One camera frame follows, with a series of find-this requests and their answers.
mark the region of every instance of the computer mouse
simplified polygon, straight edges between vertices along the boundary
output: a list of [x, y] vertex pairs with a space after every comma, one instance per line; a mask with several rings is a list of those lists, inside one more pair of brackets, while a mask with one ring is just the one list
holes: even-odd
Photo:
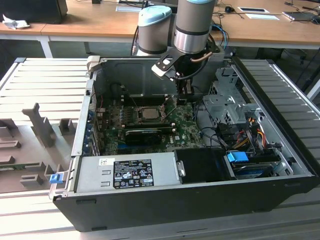
[[234, 12], [235, 9], [234, 9], [233, 7], [231, 7], [231, 6], [226, 6], [225, 9], [224, 9], [224, 11], [225, 11], [227, 14], [229, 14], [229, 13]]
[[314, 24], [320, 24], [320, 16], [314, 16], [311, 18], [311, 22]]

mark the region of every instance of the desk leg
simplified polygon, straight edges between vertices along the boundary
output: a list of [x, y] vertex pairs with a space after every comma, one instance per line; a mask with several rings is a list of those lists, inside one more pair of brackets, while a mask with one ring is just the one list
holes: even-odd
[[320, 92], [320, 79], [316, 82], [316, 84], [311, 88], [310, 92], [306, 95], [311, 101], [315, 99], [315, 97]]
[[85, 53], [86, 54], [90, 54], [91, 53], [89, 42], [87, 42], [87, 41], [84, 42], [84, 49], [85, 49]]
[[49, 45], [49, 37], [48, 36], [39, 36], [37, 40], [41, 43], [42, 50], [46, 58], [53, 58], [52, 52]]

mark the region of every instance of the floor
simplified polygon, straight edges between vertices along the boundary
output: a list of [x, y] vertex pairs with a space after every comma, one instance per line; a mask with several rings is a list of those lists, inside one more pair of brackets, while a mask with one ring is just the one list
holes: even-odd
[[[90, 42], [89, 45], [92, 55], [103, 57], [128, 57], [130, 55], [131, 43]], [[83, 42], [50, 42], [50, 47], [54, 58], [87, 58], [89, 56], [85, 52]], [[244, 59], [254, 59], [258, 51], [254, 47], [237, 47], [231, 50], [238, 57]], [[276, 60], [276, 64], [282, 71], [296, 82], [316, 52], [316, 50], [285, 49], [282, 51], [280, 58], [277, 59], [281, 49], [268, 48], [265, 49], [262, 58]], [[0, 79], [17, 57], [44, 58], [45, 55], [37, 41], [0, 40]], [[320, 53], [301, 76], [298, 87], [301, 88], [304, 85], [305, 80], [319, 64]], [[320, 105], [320, 97], [317, 97], [314, 102]]]

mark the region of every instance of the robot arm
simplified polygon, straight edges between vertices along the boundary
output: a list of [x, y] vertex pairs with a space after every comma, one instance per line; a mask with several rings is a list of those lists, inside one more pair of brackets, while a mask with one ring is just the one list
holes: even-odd
[[182, 99], [194, 93], [192, 78], [218, 51], [215, 41], [208, 41], [215, 4], [216, 0], [179, 0], [177, 14], [167, 6], [151, 6], [139, 13], [137, 55], [161, 55], [152, 71], [175, 81]]

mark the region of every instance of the green circuit board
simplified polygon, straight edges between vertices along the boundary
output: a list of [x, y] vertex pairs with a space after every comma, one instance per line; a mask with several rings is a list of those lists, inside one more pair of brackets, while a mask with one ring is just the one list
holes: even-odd
[[[181, 148], [202, 148], [204, 142], [200, 136], [200, 130], [193, 121], [193, 107], [191, 103], [177, 105], [174, 97], [165, 104], [164, 112], [168, 115], [165, 120], [168, 123], [174, 123], [176, 132], [162, 134], [160, 144], [155, 145], [134, 145], [129, 146], [125, 142], [125, 133], [128, 129], [124, 128], [120, 121], [120, 112], [131, 114], [126, 118], [126, 125], [137, 121], [137, 111], [135, 106], [123, 106], [120, 102], [113, 103], [106, 107], [104, 113], [104, 123], [100, 129], [100, 136], [103, 141], [104, 155], [125, 155], [125, 154], [147, 154], [147, 153], [165, 153], [172, 152]], [[148, 109], [157, 108], [157, 106], [138, 106], [138, 108]]]

